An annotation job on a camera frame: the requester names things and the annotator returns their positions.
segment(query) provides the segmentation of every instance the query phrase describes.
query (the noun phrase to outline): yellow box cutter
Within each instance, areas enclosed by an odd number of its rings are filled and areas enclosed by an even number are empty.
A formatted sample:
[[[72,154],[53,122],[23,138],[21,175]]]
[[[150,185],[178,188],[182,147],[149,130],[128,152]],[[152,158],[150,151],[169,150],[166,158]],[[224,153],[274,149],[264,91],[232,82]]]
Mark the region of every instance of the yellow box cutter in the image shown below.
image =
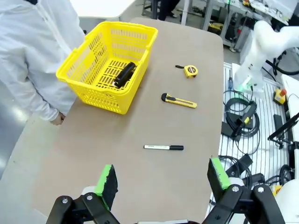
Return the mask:
[[[183,100],[183,99],[174,98],[174,97],[172,97],[171,95],[169,95],[167,93],[163,93],[162,96],[161,96],[161,99],[164,102],[168,102],[168,103],[172,103],[172,104],[178,104],[178,105],[187,106],[187,107],[190,107],[190,108],[196,108],[197,107],[196,103],[193,103],[193,102],[187,101],[187,100]]]
[[[196,77],[196,75],[198,74],[198,69],[194,65],[187,65],[185,67],[176,65],[176,68],[184,69],[184,72],[185,72],[185,75],[187,78]]]

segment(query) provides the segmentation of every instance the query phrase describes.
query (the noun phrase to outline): white lab coat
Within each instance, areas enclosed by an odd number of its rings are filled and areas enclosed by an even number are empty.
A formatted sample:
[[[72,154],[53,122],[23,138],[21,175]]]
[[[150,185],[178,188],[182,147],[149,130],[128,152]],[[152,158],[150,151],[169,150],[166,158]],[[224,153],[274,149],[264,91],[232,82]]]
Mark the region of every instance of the white lab coat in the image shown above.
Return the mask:
[[[67,114],[76,95],[56,71],[84,41],[69,0],[0,0],[0,80],[45,120]]]

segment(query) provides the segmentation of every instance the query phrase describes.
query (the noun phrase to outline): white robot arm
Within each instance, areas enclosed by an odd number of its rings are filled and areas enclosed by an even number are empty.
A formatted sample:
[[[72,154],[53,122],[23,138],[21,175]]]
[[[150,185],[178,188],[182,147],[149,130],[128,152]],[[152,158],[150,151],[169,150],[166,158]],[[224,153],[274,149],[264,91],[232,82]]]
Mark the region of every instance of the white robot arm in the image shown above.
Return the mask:
[[[299,27],[283,27],[275,32],[267,22],[256,22],[249,53],[234,75],[235,90],[250,90],[253,85],[255,91],[263,91],[261,69],[265,61],[293,47],[299,47]]]

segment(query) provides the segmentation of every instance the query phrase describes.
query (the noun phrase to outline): marker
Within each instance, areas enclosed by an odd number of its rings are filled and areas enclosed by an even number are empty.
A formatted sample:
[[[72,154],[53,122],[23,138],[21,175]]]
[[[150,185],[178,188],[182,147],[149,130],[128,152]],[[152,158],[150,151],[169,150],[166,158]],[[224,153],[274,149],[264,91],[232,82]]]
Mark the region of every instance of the marker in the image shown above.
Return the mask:
[[[163,149],[163,150],[183,150],[184,146],[147,146],[147,145],[144,145],[143,148]]]

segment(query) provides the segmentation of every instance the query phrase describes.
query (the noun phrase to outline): yellow basket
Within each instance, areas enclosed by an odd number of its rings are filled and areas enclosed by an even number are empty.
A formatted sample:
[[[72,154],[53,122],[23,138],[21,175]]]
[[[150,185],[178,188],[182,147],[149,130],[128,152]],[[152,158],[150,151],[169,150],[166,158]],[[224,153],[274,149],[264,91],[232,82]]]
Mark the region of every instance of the yellow basket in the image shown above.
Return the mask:
[[[67,57],[57,78],[86,104],[126,114],[149,64],[158,30],[125,22],[102,22]],[[114,79],[130,62],[136,69],[118,89]]]

